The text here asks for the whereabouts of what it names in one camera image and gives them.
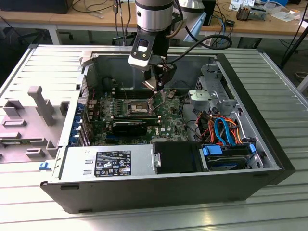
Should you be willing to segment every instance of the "blue latch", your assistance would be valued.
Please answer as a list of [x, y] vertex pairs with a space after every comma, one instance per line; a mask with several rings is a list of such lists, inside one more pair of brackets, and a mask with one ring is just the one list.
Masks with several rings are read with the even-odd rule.
[[78, 128], [80, 126], [80, 124], [79, 123], [77, 123], [77, 122], [73, 122], [73, 129], [76, 129], [76, 128]]
[[70, 143], [77, 143], [77, 138], [76, 138], [76, 137], [70, 137], [70, 138], [68, 139], [68, 141], [69, 141]]
[[51, 170], [50, 163], [48, 163], [48, 162], [42, 162], [42, 163], [40, 163], [38, 169], [39, 169], [39, 170]]
[[79, 122], [81, 120], [81, 117], [76, 115], [74, 116], [74, 122]]
[[250, 148], [250, 150], [251, 150], [251, 152], [252, 152], [253, 154], [255, 154], [255, 153], [257, 152], [256, 147], [255, 147], [253, 144], [250, 144], [250, 145], [249, 145], [249, 148]]
[[77, 130], [71, 130], [71, 136], [75, 136], [78, 134], [78, 131]]
[[221, 147], [217, 145], [205, 146], [202, 150], [204, 155], [222, 155]]

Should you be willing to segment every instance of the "power supply label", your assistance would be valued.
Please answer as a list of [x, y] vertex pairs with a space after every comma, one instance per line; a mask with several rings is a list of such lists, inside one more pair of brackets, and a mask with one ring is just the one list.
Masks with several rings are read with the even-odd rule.
[[96, 177], [131, 175], [130, 151], [97, 152], [94, 175]]

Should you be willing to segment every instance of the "connector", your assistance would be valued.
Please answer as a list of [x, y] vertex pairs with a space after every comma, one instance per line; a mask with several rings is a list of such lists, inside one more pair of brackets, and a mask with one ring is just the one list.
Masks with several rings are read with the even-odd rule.
[[115, 13], [115, 14], [117, 14], [117, 13], [119, 12], [119, 7], [118, 7], [118, 2], [117, 2], [117, 0], [114, 0], [113, 9], [114, 9], [114, 13]]
[[255, 154], [255, 153], [257, 152], [256, 147], [255, 147], [253, 144], [250, 144], [250, 145], [249, 145], [249, 148], [250, 148], [250, 150], [251, 150], [251, 152], [252, 152], [253, 154]]
[[204, 155], [222, 155], [221, 147], [217, 145], [205, 146], [202, 150]]

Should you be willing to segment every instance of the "black cable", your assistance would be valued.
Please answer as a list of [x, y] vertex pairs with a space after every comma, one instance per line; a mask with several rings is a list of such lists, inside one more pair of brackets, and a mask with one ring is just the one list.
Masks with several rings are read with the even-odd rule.
[[[220, 18], [221, 18], [221, 20], [222, 20], [222, 23], [225, 23], [226, 20], [227, 20], [226, 16], [221, 12], [221, 8], [220, 8], [220, 6], [218, 6], [217, 3], [216, 3], [216, 6], [218, 7], [219, 12], [218, 12], [218, 11], [215, 11], [215, 10], [214, 10], [214, 12], [219, 13], [219, 14], [221, 15]], [[223, 25], [221, 25], [221, 30], [220, 30], [220, 32], [218, 33], [219, 35], [221, 34], [222, 30], [223, 30]], [[218, 39], [215, 39], [215, 40], [213, 39], [213, 44], [212, 44], [212, 46], [216, 45], [216, 47], [217, 47], [218, 43], [220, 43], [221, 40], [222, 40], [222, 39], [220, 39], [219, 41], [218, 41]]]
[[[285, 41], [285, 40], [283, 40], [283, 39], [279, 39], [279, 42], [280, 42], [282, 45], [284, 45], [285, 47], [287, 47], [287, 46], [285, 45], [285, 43], [286, 43], [286, 44], [290, 44], [289, 42], [287, 42], [287, 41]], [[308, 48], [300, 49], [300, 50], [297, 50], [297, 51], [306, 51], [306, 50], [308, 50]]]
[[87, 6], [86, 8], [89, 8], [89, 7], [92, 7], [92, 6], [103, 5], [103, 4], [105, 4], [106, 2], [108, 2], [108, 0], [104, 1], [103, 3], [92, 4], [92, 5], [90, 5], [90, 6]]
[[120, 6], [120, 16], [121, 16], [121, 25], [122, 25], [122, 33], [123, 33], [123, 43], [126, 46], [121, 1], [119, 1], [119, 6]]
[[107, 7], [105, 7], [105, 8], [102, 8], [102, 9], [99, 9], [99, 10], [95, 10], [95, 11], [80, 11], [80, 10], [77, 10], [77, 9], [75, 8], [75, 5], [76, 5], [77, 3], [79, 3], [79, 2], [81, 2], [81, 1], [83, 1], [83, 0], [78, 0], [77, 2], [75, 2], [75, 3], [73, 4], [73, 6], [72, 6], [73, 10], [75, 10], [75, 11], [77, 11], [77, 12], [81, 12], [81, 13], [92, 13], [92, 12], [97, 12], [97, 11], [103, 11], [103, 10], [106, 10], [106, 9], [108, 9], [108, 8], [113, 7], [113, 5], [111, 5], [111, 6], [107, 6]]
[[299, 26], [298, 26], [297, 32], [296, 32], [296, 34], [294, 35], [294, 37], [293, 37], [293, 39], [292, 39], [292, 41], [291, 41], [291, 44], [288, 46], [287, 50], [285, 51], [285, 53], [284, 53], [284, 55], [283, 55], [283, 57], [282, 57], [282, 61], [281, 61], [281, 64], [280, 64], [281, 68], [283, 68], [283, 66], [284, 66], [284, 65], [283, 65], [284, 59], [285, 59], [285, 57], [286, 57], [286, 55], [287, 55], [287, 53], [288, 53], [288, 51], [289, 51], [291, 45], [293, 44], [293, 42], [294, 42], [294, 40], [295, 40], [295, 38], [296, 38], [296, 36], [297, 36], [297, 34], [298, 34], [298, 32], [299, 32], [299, 29], [300, 29], [301, 26], [302, 26], [302, 23], [303, 23], [303, 21], [304, 21], [305, 15], [306, 15], [307, 7], [308, 7], [308, 2], [307, 2], [307, 4], [306, 4], [305, 10], [304, 10], [304, 14], [303, 14], [303, 18], [302, 18], [302, 20], [301, 20], [301, 22], [300, 22], [300, 24], [299, 24]]
[[127, 46], [127, 27], [130, 23], [130, 19], [131, 19], [131, 13], [130, 13], [130, 3], [129, 0], [127, 0], [127, 4], [128, 4], [128, 21], [126, 23], [126, 27], [125, 27], [125, 46]]
[[117, 42], [119, 43], [119, 46], [121, 46], [120, 39], [119, 39], [119, 32], [117, 30], [117, 25], [115, 26], [115, 30], [116, 30]]
[[184, 80], [177, 80], [177, 81], [174, 81], [171, 85], [170, 85], [170, 88], [172, 88], [172, 86], [176, 83], [184, 83], [187, 87], [189, 88], [192, 88], [186, 81]]
[[288, 46], [287, 45], [285, 45], [283, 42], [285, 42], [285, 43], [287, 43], [287, 44], [289, 44], [288, 42], [286, 42], [286, 41], [283, 41], [282, 39], [279, 39], [279, 42], [283, 45], [283, 46], [285, 46], [286, 48], [288, 48]]
[[189, 127], [187, 125], [187, 123], [185, 122], [185, 119], [184, 119], [184, 116], [183, 116], [183, 110], [184, 110], [185, 99], [186, 99], [187, 96], [188, 96], [188, 94], [185, 96], [183, 103], [182, 103], [182, 108], [181, 108], [181, 117], [182, 117], [182, 120], [183, 120], [183, 125], [185, 125], [190, 131], [192, 131], [200, 140], [202, 140], [201, 136], [199, 136], [199, 134], [197, 132], [195, 132], [191, 127]]
[[294, 46], [290, 49], [290, 51], [286, 54], [286, 56], [282, 59], [280, 64], [280, 69], [283, 69], [284, 65], [289, 61], [293, 53], [296, 51], [298, 46], [301, 44], [301, 42], [304, 40], [304, 38], [308, 35], [308, 27], [305, 28], [304, 32], [300, 35]]
[[[181, 16], [181, 19], [184, 20], [184, 16], [183, 16], [183, 12], [182, 12], [182, 9], [180, 7], [180, 4], [179, 4], [179, 0], [174, 0], [177, 7], [178, 7], [178, 10], [179, 10], [179, 13], [180, 13], [180, 16]], [[213, 49], [213, 50], [224, 50], [224, 49], [227, 49], [229, 48], [230, 46], [232, 46], [232, 41], [230, 38], [228, 38], [227, 36], [223, 36], [223, 35], [210, 35], [210, 36], [206, 36], [204, 37], [203, 39], [201, 40], [198, 40], [189, 30], [189, 28], [186, 26], [185, 27], [187, 33], [189, 34], [190, 37], [193, 38], [193, 40], [195, 40], [195, 44], [192, 45], [187, 51], [185, 51], [182, 55], [180, 55], [179, 57], [177, 57], [176, 59], [172, 60], [171, 62], [167, 62], [167, 64], [171, 64], [171, 63], [174, 63], [175, 61], [181, 59], [182, 57], [184, 57], [186, 54], [188, 54], [193, 48], [195, 48], [196, 46], [198, 46], [199, 44], [201, 44], [203, 47], [206, 47], [206, 48], [209, 48], [209, 49]], [[205, 44], [203, 44], [202, 42], [204, 42], [205, 40], [207, 39], [211, 39], [211, 38], [226, 38], [226, 40], [229, 42], [229, 45], [227, 45], [226, 47], [224, 48], [214, 48], [214, 47], [211, 47], [211, 46], [207, 46]]]
[[14, 30], [15, 33], [18, 34], [18, 36], [19, 36], [20, 38], [23, 39], [23, 41], [25, 41], [25, 42], [29, 45], [28, 41], [25, 40], [25, 39], [23, 38], [23, 36], [20, 35], [20, 34], [18, 33], [18, 31], [8, 23], [8, 21], [6, 21], [1, 15], [0, 15], [0, 18], [1, 18], [10, 28], [12, 28], [12, 29]]
[[180, 60], [181, 58], [183, 58], [186, 54], [188, 54], [192, 49], [194, 49], [196, 46], [198, 46], [200, 43], [204, 42], [205, 40], [208, 39], [212, 39], [212, 38], [222, 38], [225, 39], [226, 41], [229, 42], [229, 44], [226, 47], [220, 48], [220, 47], [210, 47], [204, 44], [204, 47], [209, 48], [209, 49], [213, 49], [213, 50], [224, 50], [229, 48], [230, 46], [232, 46], [232, 40], [225, 36], [225, 35], [209, 35], [204, 37], [203, 39], [199, 40], [198, 42], [196, 42], [195, 44], [193, 44], [189, 49], [187, 49], [183, 54], [181, 54], [180, 56], [178, 56], [177, 58], [175, 58], [174, 60], [171, 60], [169, 62], [167, 62], [167, 64], [172, 64], [178, 60]]

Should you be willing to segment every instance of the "side panel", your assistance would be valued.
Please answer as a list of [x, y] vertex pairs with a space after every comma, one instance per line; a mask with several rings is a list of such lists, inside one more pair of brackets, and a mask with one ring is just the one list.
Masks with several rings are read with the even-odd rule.
[[269, 126], [267, 125], [263, 116], [257, 109], [256, 105], [252, 101], [247, 90], [245, 89], [242, 82], [236, 75], [234, 69], [230, 65], [226, 56], [224, 54], [219, 54], [218, 60], [220, 61], [223, 70], [226, 73], [228, 73], [228, 79], [230, 80], [231, 85], [234, 88], [234, 91], [239, 96], [246, 111], [249, 113], [249, 116], [252, 119], [254, 125], [256, 126], [258, 132], [260, 133], [262, 140], [266, 144], [271, 155], [275, 159], [277, 165], [283, 169], [282, 174], [277, 179], [275, 179], [273, 182], [270, 183], [270, 184], [279, 184], [284, 179], [295, 173], [295, 168], [293, 167], [291, 161], [285, 154], [280, 144], [278, 143], [276, 137], [270, 130]]
[[245, 200], [281, 171], [145, 180], [41, 183], [68, 213]]

